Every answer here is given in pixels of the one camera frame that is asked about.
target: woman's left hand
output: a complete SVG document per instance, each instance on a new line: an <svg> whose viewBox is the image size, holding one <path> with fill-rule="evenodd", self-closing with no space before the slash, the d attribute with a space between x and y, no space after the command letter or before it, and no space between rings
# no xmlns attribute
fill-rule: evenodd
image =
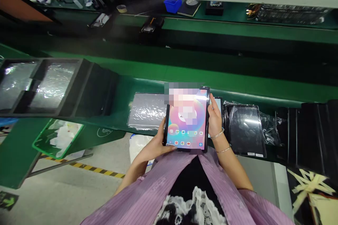
<svg viewBox="0 0 338 225"><path fill-rule="evenodd" d="M160 126L158 127L157 134L151 139L151 141L141 150L141 152L136 156L134 162L142 163L155 159L156 157L168 153L177 149L175 146L163 146L163 133L164 133L164 124L165 117L162 120Z"/></svg>

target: silver bangle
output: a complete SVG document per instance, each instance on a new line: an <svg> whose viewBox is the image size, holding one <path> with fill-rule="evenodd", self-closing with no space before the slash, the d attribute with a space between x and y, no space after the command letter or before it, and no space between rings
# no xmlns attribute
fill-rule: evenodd
<svg viewBox="0 0 338 225"><path fill-rule="evenodd" d="M222 153L222 152L224 152L224 151L227 151L228 149L230 149L231 148L231 144L229 143L229 147L227 148L227 149L225 149L225 150L222 150L222 151L216 151L217 153Z"/></svg>
<svg viewBox="0 0 338 225"><path fill-rule="evenodd" d="M215 139L216 137L219 137L223 132L224 132L224 128L222 128L222 132L220 132L218 135L210 137L210 139Z"/></svg>

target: concrete floor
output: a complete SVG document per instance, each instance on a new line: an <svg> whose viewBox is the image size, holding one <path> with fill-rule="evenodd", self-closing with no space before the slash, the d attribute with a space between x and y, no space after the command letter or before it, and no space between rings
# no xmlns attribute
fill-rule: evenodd
<svg viewBox="0 0 338 225"><path fill-rule="evenodd" d="M130 136L130 133L126 133L120 140L95 147L94 155L80 162L126 173L130 166ZM287 198L289 193L287 183L285 184L285 167L278 167L279 176L276 177L273 163L247 157L239 159L255 191L280 207L288 216L292 216L292 213L289 213L292 206ZM54 161L40 159L34 170L55 164ZM19 195L19 200L11 211L0 209L0 225L80 224L110 199L121 181L119 178L67 165L26 179L18 190L0 186L0 191ZM283 191L287 191L286 194L279 192L278 185L283 186Z"/></svg>

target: yellow tape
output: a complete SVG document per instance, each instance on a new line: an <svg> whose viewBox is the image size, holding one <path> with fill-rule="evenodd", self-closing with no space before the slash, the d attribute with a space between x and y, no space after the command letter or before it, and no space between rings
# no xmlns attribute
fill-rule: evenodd
<svg viewBox="0 0 338 225"><path fill-rule="evenodd" d="M60 163L68 162L68 160L66 160L66 159L58 159L57 160L57 159L54 159L50 156L45 157L45 159L52 160L52 161L55 161L55 162L60 162ZM74 163L71 163L69 165L76 167L76 168L85 169L87 171L93 171L93 172L100 173L100 174L103 174L103 175L113 176L113 177L116 177L116 178L124 178L124 176L125 176L125 174L122 174L122 173L117 173L117 172L114 172L114 171L108 171L108 170L105 170L105 169L97 168L97 167L94 167L94 166L91 166L91 165L86 165L86 164L83 164L83 163L74 162Z"/></svg>
<svg viewBox="0 0 338 225"><path fill-rule="evenodd" d="M302 174L303 177L300 175L297 175L296 173L290 171L288 169L288 172L293 175L296 180L299 182L299 185L296 186L292 192L293 193L298 193L296 201L292 204L293 205L293 214L295 214L304 200L306 199L308 193L312 193L315 189L318 189L322 192L325 192L327 194L332 195L332 193L336 192L334 189L329 187L327 184L323 183L327 177L315 174L313 172L306 172L303 169L299 169L300 173Z"/></svg>

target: black and white pattern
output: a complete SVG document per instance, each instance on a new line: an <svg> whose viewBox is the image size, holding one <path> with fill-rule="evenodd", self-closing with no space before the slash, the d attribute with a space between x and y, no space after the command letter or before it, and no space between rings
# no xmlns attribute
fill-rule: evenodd
<svg viewBox="0 0 338 225"><path fill-rule="evenodd" d="M154 221L154 225L164 224L227 225L227 221L206 192L195 186L192 200L184 201L180 196L166 197Z"/></svg>

